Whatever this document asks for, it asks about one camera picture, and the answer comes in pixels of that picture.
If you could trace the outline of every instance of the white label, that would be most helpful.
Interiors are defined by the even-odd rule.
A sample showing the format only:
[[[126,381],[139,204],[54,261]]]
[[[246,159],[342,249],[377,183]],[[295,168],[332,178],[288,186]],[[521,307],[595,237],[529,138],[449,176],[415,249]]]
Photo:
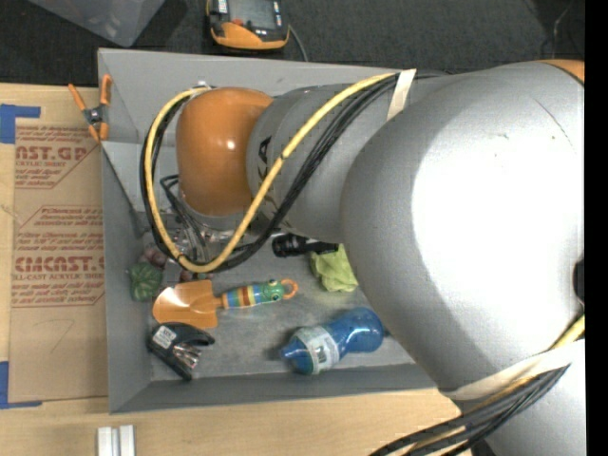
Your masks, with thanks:
[[[295,336],[304,343],[313,360],[313,374],[330,369],[340,361],[338,345],[321,326],[298,330]]]
[[[173,340],[177,337],[177,335],[172,332],[166,326],[161,326],[158,331],[154,334],[152,341],[154,341],[157,345],[162,346],[167,349],[171,346]]]

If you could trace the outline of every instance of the yellow cable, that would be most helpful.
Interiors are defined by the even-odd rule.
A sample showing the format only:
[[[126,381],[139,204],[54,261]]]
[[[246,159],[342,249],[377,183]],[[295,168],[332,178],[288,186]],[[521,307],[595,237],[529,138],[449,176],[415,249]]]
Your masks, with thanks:
[[[300,142],[304,139],[304,137],[306,137],[306,135],[330,111],[332,111],[336,106],[340,105],[344,100],[346,100],[353,94],[359,92],[360,90],[365,89],[366,87],[370,87],[392,75],[394,75],[394,73],[386,73],[386,74],[380,74],[377,76],[371,76],[367,79],[364,79],[353,85],[350,85],[349,87],[347,87],[340,93],[336,94],[333,98],[328,100],[323,106],[321,106],[318,110],[315,111],[315,113],[312,115],[312,117],[306,123],[304,123],[304,125],[295,133],[295,135],[292,137],[292,139],[289,141],[289,143],[283,149],[281,155],[275,160],[275,163],[271,167],[268,175],[264,179],[263,183],[259,186],[259,190],[257,191],[256,196],[254,197],[251,205],[249,206],[249,209],[247,210],[245,217],[241,221],[241,223],[238,226],[238,228],[236,229],[236,231],[233,233],[228,244],[224,247],[222,252],[214,260],[212,260],[211,262],[209,262],[205,265],[198,265],[196,263],[193,263],[188,258],[186,258],[180,252],[180,250],[177,248],[177,246],[173,242],[173,239],[170,237],[170,235],[166,231],[166,228],[164,227],[164,224],[162,223],[162,218],[161,218],[161,214],[159,212],[158,204],[156,202],[156,197],[154,196],[154,183],[152,181],[152,170],[151,170],[152,169],[152,148],[153,148],[152,144],[154,143],[154,138],[157,135],[158,127],[159,127],[162,119],[164,118],[164,116],[166,115],[168,110],[171,109],[171,107],[173,105],[175,105],[182,98],[192,96],[194,94],[199,94],[208,89],[204,89],[204,90],[191,89],[188,91],[184,91],[181,94],[174,97],[170,102],[168,102],[161,109],[161,111],[159,112],[159,114],[156,117],[156,120],[152,123],[152,126],[150,127],[150,133],[148,134],[148,138],[145,143],[144,159],[143,159],[145,188],[146,188],[146,191],[147,191],[147,194],[149,197],[149,206],[150,206],[150,210],[152,212],[152,217],[157,226],[159,234],[161,235],[162,241],[164,241],[164,243],[165,243],[166,247],[169,249],[169,252],[171,253],[171,255],[177,259],[178,263],[184,269],[186,269],[190,272],[193,272],[193,273],[205,274],[205,273],[212,272],[215,269],[217,269],[217,267],[219,267],[224,262],[224,260],[230,254],[232,254],[234,249],[237,247],[238,242],[240,241],[242,236],[247,231],[247,228],[248,228],[249,224],[251,223],[251,221],[254,219],[257,209],[259,208],[259,205],[264,200],[264,197],[266,196],[266,193],[268,192],[273,181],[275,180],[275,177],[281,170],[283,163],[294,152],[295,148],[300,144]]]

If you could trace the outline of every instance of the blue bottle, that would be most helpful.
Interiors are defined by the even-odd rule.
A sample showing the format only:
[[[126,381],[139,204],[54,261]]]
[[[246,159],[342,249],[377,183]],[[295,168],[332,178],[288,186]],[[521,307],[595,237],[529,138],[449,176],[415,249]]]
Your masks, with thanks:
[[[377,314],[358,307],[328,324],[300,328],[279,354],[295,371],[317,374],[329,370],[349,352],[375,352],[384,335]]]

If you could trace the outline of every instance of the white strap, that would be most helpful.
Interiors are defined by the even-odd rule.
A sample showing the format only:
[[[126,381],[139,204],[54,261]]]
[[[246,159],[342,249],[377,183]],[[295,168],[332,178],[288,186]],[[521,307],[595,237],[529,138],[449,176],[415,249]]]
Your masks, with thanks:
[[[442,391],[442,394],[452,400],[475,400],[487,397],[508,387],[518,379],[537,376],[565,367],[574,359],[576,349],[581,342],[582,340],[579,340],[554,350],[544,351],[472,384],[453,391]]]
[[[411,88],[411,83],[414,81],[415,75],[416,69],[406,69],[399,74],[397,86],[392,93],[392,100],[390,100],[387,122],[405,108],[406,98],[408,97],[409,89]]]

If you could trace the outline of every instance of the toy shovel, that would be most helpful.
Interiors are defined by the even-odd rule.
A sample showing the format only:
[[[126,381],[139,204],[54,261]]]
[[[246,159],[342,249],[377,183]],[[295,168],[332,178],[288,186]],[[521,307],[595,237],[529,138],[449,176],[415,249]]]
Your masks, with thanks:
[[[180,322],[205,330],[218,325],[218,309],[242,309],[281,299],[297,292],[297,284],[285,278],[280,282],[251,284],[213,294],[211,280],[182,282],[162,291],[154,301],[152,315],[161,324]]]

